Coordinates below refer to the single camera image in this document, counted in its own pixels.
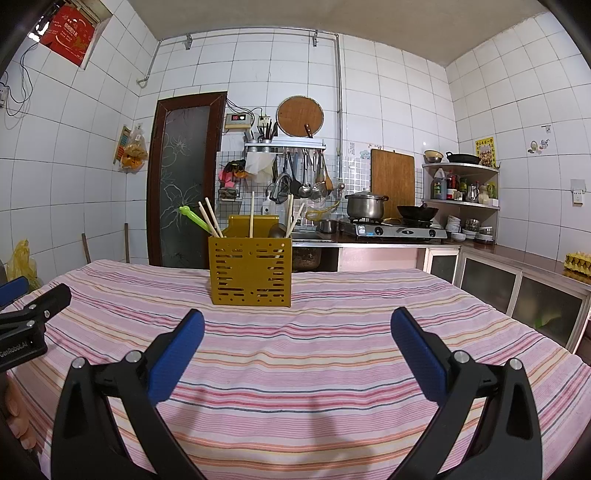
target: door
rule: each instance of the door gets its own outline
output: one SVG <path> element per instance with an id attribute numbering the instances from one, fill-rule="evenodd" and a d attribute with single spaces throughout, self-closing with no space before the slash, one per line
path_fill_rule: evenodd
<path id="1" fill-rule="evenodd" d="M 208 268 L 207 233 L 181 215 L 205 197 L 213 203 L 216 154 L 226 92 L 160 100 L 156 107 L 146 203 L 150 265 Z"/>

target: plastic bag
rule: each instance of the plastic bag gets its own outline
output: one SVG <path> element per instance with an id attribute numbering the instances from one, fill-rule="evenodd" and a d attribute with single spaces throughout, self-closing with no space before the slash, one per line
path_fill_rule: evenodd
<path id="1" fill-rule="evenodd" d="M 25 277 L 29 281 L 29 293 L 41 288 L 41 281 L 37 277 L 37 263 L 29 257 L 30 252 L 29 240 L 21 240 L 17 243 L 6 268 L 9 281 L 18 277 Z"/>

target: round cutting board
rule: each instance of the round cutting board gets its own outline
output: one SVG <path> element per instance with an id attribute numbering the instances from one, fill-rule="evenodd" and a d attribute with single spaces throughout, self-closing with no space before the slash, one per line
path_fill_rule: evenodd
<path id="1" fill-rule="evenodd" d="M 277 123 L 291 137 L 307 137 L 305 124 L 314 135 L 324 122 L 322 107 L 311 98 L 293 96 L 281 102 L 277 109 Z"/>

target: pink striped tablecloth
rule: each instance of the pink striped tablecloth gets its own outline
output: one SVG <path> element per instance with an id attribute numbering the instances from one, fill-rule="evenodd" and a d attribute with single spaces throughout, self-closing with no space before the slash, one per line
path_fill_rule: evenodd
<path id="1" fill-rule="evenodd" d="M 72 359 L 98 364 L 144 350 L 191 308 L 205 316 L 205 338 L 158 409 L 210 480 L 386 479 L 436 410 L 391 338 L 398 306 L 451 350 L 491 364 L 523 361 L 540 417 L 544 477 L 591 417 L 591 368 L 578 356 L 420 270 L 294 274 L 290 309 L 222 307 L 210 301 L 208 271 L 101 260 L 15 306 L 61 282 L 72 303 L 47 325 L 48 353 L 14 370 L 46 471 Z M 112 405 L 134 461 L 147 466 L 121 402 Z M 446 466 L 461 459 L 482 405 L 475 402 Z"/>

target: ceiling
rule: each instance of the ceiling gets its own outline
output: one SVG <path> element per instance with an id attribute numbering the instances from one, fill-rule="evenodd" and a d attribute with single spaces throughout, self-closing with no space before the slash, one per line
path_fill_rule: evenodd
<path id="1" fill-rule="evenodd" d="M 317 28 L 447 66 L 545 8 L 538 0 L 130 0 L 158 39 L 226 27 Z"/>

